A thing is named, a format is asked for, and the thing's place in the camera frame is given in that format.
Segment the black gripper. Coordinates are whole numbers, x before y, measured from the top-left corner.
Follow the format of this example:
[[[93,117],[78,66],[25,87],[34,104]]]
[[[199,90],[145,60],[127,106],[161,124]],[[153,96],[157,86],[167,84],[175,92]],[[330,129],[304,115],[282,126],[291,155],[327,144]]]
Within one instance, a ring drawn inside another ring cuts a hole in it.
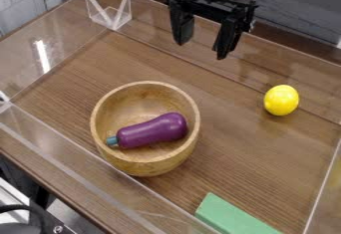
[[[193,15],[220,24],[212,50],[224,59],[235,49],[243,22],[251,23],[258,7],[255,0],[167,0],[173,41],[181,46],[192,36]]]

